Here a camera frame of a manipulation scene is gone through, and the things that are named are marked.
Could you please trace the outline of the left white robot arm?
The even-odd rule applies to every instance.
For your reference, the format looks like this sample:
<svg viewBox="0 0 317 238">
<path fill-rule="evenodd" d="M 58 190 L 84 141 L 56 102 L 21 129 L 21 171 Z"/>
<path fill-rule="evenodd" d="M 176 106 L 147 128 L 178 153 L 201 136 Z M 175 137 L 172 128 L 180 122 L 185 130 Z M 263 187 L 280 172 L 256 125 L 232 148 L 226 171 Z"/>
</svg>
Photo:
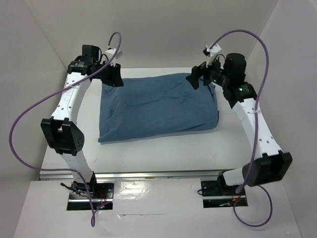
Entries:
<svg viewBox="0 0 317 238">
<path fill-rule="evenodd" d="M 82 54 L 68 65 L 65 91 L 57 108 L 50 118 L 41 121 L 48 146 L 64 159 L 73 175 L 69 190 L 81 192 L 87 198 L 97 194 L 98 186 L 95 173 L 88 166 L 83 153 L 85 136 L 77 126 L 77 117 L 93 79 L 112 87 L 123 86 L 121 66 L 116 63 L 121 54 L 119 49 L 108 48 L 104 54 L 106 60 L 102 61 L 99 47 L 83 45 Z"/>
</svg>

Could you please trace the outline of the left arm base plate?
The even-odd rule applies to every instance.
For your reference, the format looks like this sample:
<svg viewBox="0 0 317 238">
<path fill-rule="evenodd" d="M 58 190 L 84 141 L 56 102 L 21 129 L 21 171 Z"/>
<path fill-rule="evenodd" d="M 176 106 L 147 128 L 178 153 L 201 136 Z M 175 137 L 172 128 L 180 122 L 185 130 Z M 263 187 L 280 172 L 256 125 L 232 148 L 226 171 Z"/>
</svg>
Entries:
<svg viewBox="0 0 317 238">
<path fill-rule="evenodd" d="M 69 199 L 71 201 L 88 201 L 88 192 L 82 184 L 73 182 L 70 186 Z M 112 201 L 114 183 L 96 183 L 94 191 L 89 192 L 93 202 Z"/>
</svg>

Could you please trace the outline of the blue pillowcase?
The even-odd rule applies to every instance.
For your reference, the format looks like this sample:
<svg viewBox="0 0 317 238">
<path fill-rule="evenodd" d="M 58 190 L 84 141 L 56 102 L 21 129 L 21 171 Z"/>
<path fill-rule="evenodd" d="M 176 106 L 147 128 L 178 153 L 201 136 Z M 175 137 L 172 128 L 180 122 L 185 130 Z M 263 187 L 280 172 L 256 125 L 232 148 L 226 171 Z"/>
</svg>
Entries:
<svg viewBox="0 0 317 238">
<path fill-rule="evenodd" d="M 188 73 L 125 78 L 122 87 L 102 85 L 99 143 L 126 141 L 217 127 L 215 86 L 193 89 Z"/>
</svg>

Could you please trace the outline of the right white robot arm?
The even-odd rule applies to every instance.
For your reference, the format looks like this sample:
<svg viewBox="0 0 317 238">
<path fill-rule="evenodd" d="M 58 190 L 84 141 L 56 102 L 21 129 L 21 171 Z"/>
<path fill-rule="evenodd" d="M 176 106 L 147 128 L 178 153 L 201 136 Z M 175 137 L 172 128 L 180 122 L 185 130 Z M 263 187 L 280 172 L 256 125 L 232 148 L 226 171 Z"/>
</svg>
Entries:
<svg viewBox="0 0 317 238">
<path fill-rule="evenodd" d="M 252 147 L 248 164 L 219 174 L 217 191 L 228 194 L 234 188 L 239 193 L 246 185 L 253 187 L 282 180 L 293 159 L 273 138 L 257 102 L 258 93 L 245 80 L 245 57 L 230 53 L 221 64 L 219 54 L 205 54 L 209 61 L 193 67 L 187 81 L 195 90 L 199 88 L 200 78 L 205 86 L 214 83 L 222 88 L 224 98 L 238 116 Z"/>
</svg>

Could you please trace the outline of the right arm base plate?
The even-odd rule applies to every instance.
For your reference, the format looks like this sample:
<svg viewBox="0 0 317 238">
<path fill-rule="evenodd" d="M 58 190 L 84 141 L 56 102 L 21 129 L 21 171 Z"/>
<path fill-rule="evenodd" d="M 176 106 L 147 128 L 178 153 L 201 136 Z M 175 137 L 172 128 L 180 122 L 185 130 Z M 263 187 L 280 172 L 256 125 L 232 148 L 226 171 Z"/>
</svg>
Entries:
<svg viewBox="0 0 317 238">
<path fill-rule="evenodd" d="M 237 185 L 227 186 L 225 183 L 216 180 L 203 180 L 201 181 L 201 189 L 197 193 L 204 197 L 246 195 L 245 190 L 236 193 L 237 187 Z"/>
</svg>

